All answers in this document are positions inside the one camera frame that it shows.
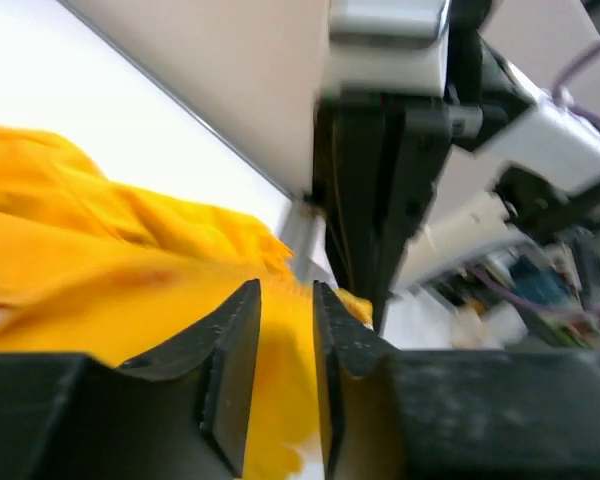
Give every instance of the cable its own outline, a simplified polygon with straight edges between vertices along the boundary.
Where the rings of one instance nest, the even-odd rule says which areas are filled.
[[[571,80],[576,73],[580,72],[587,64],[595,60],[599,55],[600,44],[594,45],[582,53],[579,57],[576,57],[576,59],[570,65],[568,65],[560,75],[558,75],[558,78],[551,90],[551,96],[556,105],[563,107],[567,106],[567,101],[564,95],[565,84]],[[600,116],[592,111],[579,105],[569,106],[569,110],[576,115],[586,118],[591,123],[600,126]]]
[[[600,310],[572,310],[569,308],[551,307],[549,305],[531,302],[516,295],[508,288],[503,287],[498,282],[492,280],[484,269],[476,267],[475,265],[465,265],[465,269],[482,283],[484,283],[487,288],[500,295],[503,299],[520,308],[524,308],[525,310],[529,310],[534,313],[551,313],[565,317],[589,317],[592,315],[600,317]]]

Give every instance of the yellow fabric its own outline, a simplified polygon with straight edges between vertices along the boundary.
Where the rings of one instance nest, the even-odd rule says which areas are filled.
[[[57,135],[0,128],[0,351],[116,366],[259,278],[247,480],[282,480],[302,452],[319,455],[311,292],[289,256],[250,216],[110,182]],[[367,303],[339,294],[370,321]]]

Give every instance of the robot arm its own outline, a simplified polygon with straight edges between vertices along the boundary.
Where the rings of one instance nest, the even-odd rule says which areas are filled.
[[[599,132],[482,40],[491,9],[490,0],[332,2],[312,201],[336,279],[372,302],[376,330],[394,280],[408,286],[499,243],[542,241],[600,201]],[[452,145],[512,167],[493,192],[425,229],[400,265]]]

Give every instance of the purple cable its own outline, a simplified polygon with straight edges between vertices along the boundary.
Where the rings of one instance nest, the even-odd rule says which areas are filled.
[[[600,55],[600,44],[591,47],[586,50],[582,55],[577,57],[571,65],[565,68],[562,73],[558,76],[553,89],[551,90],[551,96],[556,105],[564,106],[564,97],[562,95],[562,89],[564,84],[567,83],[576,73],[582,70],[589,62],[593,61]],[[572,113],[586,118],[590,122],[600,126],[600,116],[587,110],[586,108],[574,105],[569,108]]]
[[[542,305],[540,303],[531,302],[527,299],[519,297],[511,290],[503,287],[495,280],[492,280],[487,272],[482,268],[476,267],[475,265],[465,265],[466,270],[471,273],[474,277],[485,284],[490,290],[500,295],[503,299],[508,302],[517,305],[525,310],[530,310],[535,313],[551,313],[554,315],[560,315],[564,317],[584,317],[594,315],[600,317],[600,310],[585,311],[585,310],[571,310],[569,308],[551,307],[549,305]]]

